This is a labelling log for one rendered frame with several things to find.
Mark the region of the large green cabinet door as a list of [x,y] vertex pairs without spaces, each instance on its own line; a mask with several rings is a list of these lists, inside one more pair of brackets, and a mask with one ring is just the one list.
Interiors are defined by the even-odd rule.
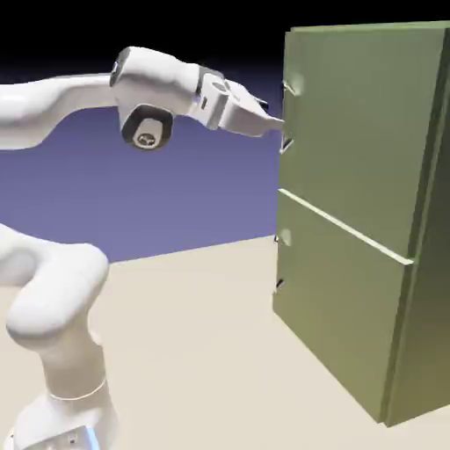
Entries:
[[281,184],[411,258],[446,103],[449,22],[295,28],[284,76],[297,92]]

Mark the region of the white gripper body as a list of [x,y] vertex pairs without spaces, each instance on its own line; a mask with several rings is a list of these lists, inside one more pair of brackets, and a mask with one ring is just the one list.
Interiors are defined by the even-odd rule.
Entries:
[[259,137],[270,130],[268,103],[255,97],[243,85],[225,80],[228,100],[221,114],[219,128],[249,137]]

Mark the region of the green cabinet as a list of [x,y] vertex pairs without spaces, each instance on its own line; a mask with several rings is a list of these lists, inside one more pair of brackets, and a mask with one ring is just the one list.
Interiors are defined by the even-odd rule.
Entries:
[[377,422],[450,405],[450,21],[285,38],[272,307]]

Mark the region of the small green cabinet door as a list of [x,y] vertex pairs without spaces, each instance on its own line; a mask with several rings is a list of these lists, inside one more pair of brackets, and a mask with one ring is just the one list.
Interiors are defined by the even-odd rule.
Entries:
[[273,310],[362,408],[386,419],[412,260],[278,193],[286,281]]

